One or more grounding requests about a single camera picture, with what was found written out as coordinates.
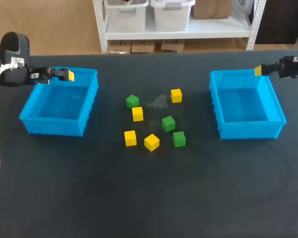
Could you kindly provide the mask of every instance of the wooden block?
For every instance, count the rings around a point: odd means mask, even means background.
[[[125,131],[126,146],[137,145],[136,132],[134,130]]]
[[[171,90],[171,100],[173,103],[181,103],[182,102],[182,93],[179,88]]]
[[[187,141],[183,131],[174,132],[172,140],[173,140],[174,147],[185,146],[186,141]]]
[[[151,134],[145,139],[145,147],[150,151],[155,150],[160,145],[160,140],[154,134]]]
[[[165,132],[169,132],[175,129],[175,120],[172,116],[168,116],[162,119],[162,127]]]
[[[144,120],[144,113],[142,107],[132,108],[133,110],[133,120],[142,121]]]
[[[127,99],[126,99],[126,106],[128,108],[136,108],[139,106],[139,98],[136,97],[135,95],[130,95]]]

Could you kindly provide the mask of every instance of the shelf post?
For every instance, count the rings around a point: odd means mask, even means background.
[[[260,22],[262,20],[264,8],[265,8],[266,0],[255,0],[254,1],[254,18],[250,31],[250,36],[247,42],[247,51],[252,51],[254,49],[258,29],[260,26]]]
[[[103,17],[103,2],[102,0],[93,0],[95,18],[98,28],[99,41],[101,46],[101,51],[103,53],[108,53],[108,44],[106,37],[106,29]]]

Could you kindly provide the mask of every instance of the shelf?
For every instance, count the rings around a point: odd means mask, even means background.
[[[153,8],[148,6],[146,13],[146,29],[143,32],[114,32],[111,19],[107,25],[108,40],[158,40],[158,39],[201,39],[201,38],[239,38],[250,36],[250,23],[243,8],[233,4],[228,19],[194,20],[190,16],[186,31],[157,32],[155,30]]]

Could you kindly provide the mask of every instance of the cardboard box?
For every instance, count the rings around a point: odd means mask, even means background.
[[[153,53],[154,40],[134,40],[131,46],[132,53]]]
[[[226,19],[232,0],[196,0],[192,15],[194,19]]]
[[[184,43],[185,40],[163,40],[161,44],[161,49],[181,53],[184,48]]]
[[[110,41],[108,44],[108,53],[110,54],[130,54],[131,41]]]

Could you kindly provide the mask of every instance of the yellow cube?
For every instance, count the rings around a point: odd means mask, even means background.
[[[72,71],[69,70],[69,81],[74,82],[74,73]]]
[[[160,145],[160,140],[158,137],[156,137],[154,134],[151,134],[145,139],[145,147],[149,149],[150,151],[155,150]]]
[[[173,103],[181,103],[182,102],[182,93],[179,88],[171,90],[171,101]]]
[[[142,107],[132,108],[133,110],[133,120],[142,121],[144,120],[144,113]]]
[[[126,146],[137,145],[136,132],[134,130],[125,131]]]

